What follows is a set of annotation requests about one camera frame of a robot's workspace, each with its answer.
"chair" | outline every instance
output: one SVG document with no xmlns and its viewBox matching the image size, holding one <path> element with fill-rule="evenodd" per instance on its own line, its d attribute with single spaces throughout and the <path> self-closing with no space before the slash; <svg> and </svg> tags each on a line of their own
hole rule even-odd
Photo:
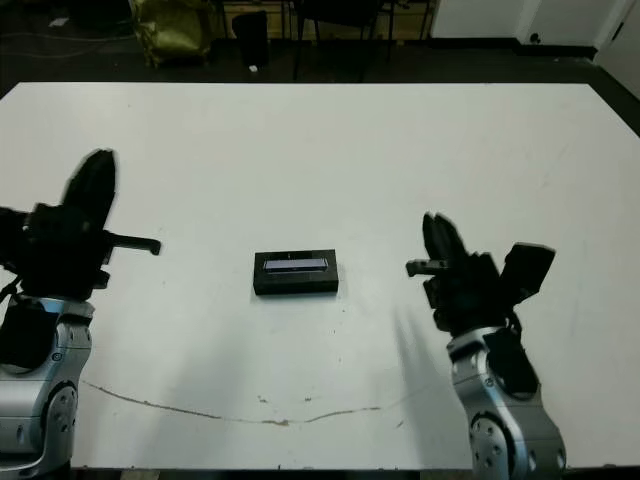
<svg viewBox="0 0 640 480">
<path fill-rule="evenodd" d="M 378 20 L 378 12 L 384 0 L 294 0 L 294 8 L 298 17 L 298 41 L 296 58 L 293 67 L 293 79 L 298 78 L 300 66 L 300 54 L 305 20 L 313 20 L 316 32 L 316 40 L 320 43 L 320 28 L 318 22 L 327 22 L 337 25 L 360 28 L 360 41 L 364 39 L 364 30 L 369 27 L 369 41 L 372 40 Z M 392 40 L 393 5 L 391 0 L 389 45 Z M 364 78 L 365 62 L 360 69 L 359 80 Z"/>
</svg>

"black rectangular object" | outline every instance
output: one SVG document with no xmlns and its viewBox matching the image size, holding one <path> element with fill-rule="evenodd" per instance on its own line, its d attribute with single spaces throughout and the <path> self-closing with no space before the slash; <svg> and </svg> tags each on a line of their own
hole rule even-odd
<svg viewBox="0 0 640 480">
<path fill-rule="evenodd" d="M 336 251 L 258 252 L 253 289 L 256 295 L 337 292 Z"/>
</svg>

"wall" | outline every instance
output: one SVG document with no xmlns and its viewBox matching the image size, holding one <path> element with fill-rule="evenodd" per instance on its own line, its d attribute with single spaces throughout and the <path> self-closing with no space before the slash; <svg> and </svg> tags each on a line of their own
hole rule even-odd
<svg viewBox="0 0 640 480">
<path fill-rule="evenodd" d="M 611 38 L 634 0 L 440 0 L 434 38 L 517 38 L 543 45 L 594 46 Z"/>
<path fill-rule="evenodd" d="M 524 0 L 440 0 L 434 38 L 511 38 Z"/>
<path fill-rule="evenodd" d="M 538 33 L 543 45 L 595 46 L 616 0 L 542 0 L 525 38 Z"/>
<path fill-rule="evenodd" d="M 596 63 L 640 99 L 640 3 L 636 3 L 616 39 L 596 56 Z"/>
</svg>

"crack line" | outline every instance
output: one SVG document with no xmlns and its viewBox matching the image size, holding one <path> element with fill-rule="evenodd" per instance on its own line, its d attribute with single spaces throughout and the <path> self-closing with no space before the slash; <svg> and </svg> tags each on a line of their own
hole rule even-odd
<svg viewBox="0 0 640 480">
<path fill-rule="evenodd" d="M 308 418 L 306 420 L 288 420 L 286 418 L 283 419 L 283 420 L 273 420 L 273 419 L 249 420 L 249 419 L 246 419 L 246 418 L 222 417 L 220 415 L 212 415 L 210 413 L 199 412 L 197 410 L 187 410 L 187 409 L 184 409 L 184 408 L 172 407 L 170 405 L 162 405 L 161 403 L 148 402 L 146 400 L 138 400 L 137 398 L 127 397 L 126 395 L 122 395 L 120 393 L 116 393 L 114 391 L 111 391 L 111 390 L 109 390 L 107 388 L 101 387 L 100 385 L 95 385 L 95 384 L 93 384 L 91 382 L 88 382 L 86 380 L 80 380 L 80 381 L 82 383 L 84 383 L 85 385 L 87 385 L 88 387 L 91 387 L 91 388 L 93 388 L 95 390 L 98 390 L 99 392 L 102 392 L 102 393 L 104 393 L 106 395 L 109 395 L 111 397 L 117 398 L 118 400 L 122 400 L 122 401 L 129 402 L 129 403 L 135 403 L 135 404 L 138 404 L 138 405 L 142 405 L 144 407 L 157 408 L 159 410 L 167 410 L 169 412 L 184 413 L 185 415 L 193 415 L 193 416 L 196 416 L 196 417 L 203 417 L 203 418 L 207 418 L 209 420 L 222 420 L 224 422 L 235 422 L 235 423 L 275 425 L 275 426 L 278 426 L 278 427 L 288 427 L 289 425 L 292 425 L 292 424 L 313 423 L 313 422 L 317 422 L 319 420 L 324 420 L 324 419 L 329 418 L 329 417 L 337 417 L 339 415 L 350 415 L 352 413 L 375 412 L 375 411 L 380 411 L 380 410 L 386 410 L 387 408 L 393 408 L 393 407 L 396 407 L 396 406 L 400 405 L 405 400 L 413 397 L 414 395 L 417 395 L 418 393 L 421 393 L 422 391 L 426 390 L 426 388 L 427 388 L 427 386 L 425 385 L 424 387 L 419 388 L 418 390 L 415 390 L 414 392 L 411 392 L 408 395 L 405 395 L 400 400 L 396 400 L 395 402 L 390 403 L 385 408 L 382 408 L 382 407 L 362 407 L 362 408 L 355 408 L 355 409 L 351 409 L 351 410 L 338 410 L 338 411 L 335 411 L 335 412 L 325 413 L 325 414 L 319 415 L 317 417 Z"/>
</svg>

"white tabletop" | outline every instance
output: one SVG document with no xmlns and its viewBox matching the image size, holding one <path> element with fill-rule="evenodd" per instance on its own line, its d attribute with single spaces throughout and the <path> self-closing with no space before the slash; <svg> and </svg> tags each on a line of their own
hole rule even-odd
<svg viewBox="0 0 640 480">
<path fill-rule="evenodd" d="M 640 141 L 588 86 L 21 84 L 0 204 L 56 203 L 98 147 L 108 228 L 164 250 L 116 251 L 92 297 L 74 465 L 470 467 L 448 336 L 404 270 L 427 209 L 500 266 L 557 249 L 517 309 L 545 406 L 570 466 L 637 463 Z M 325 248 L 336 297 L 254 295 L 254 252 Z"/>
</svg>

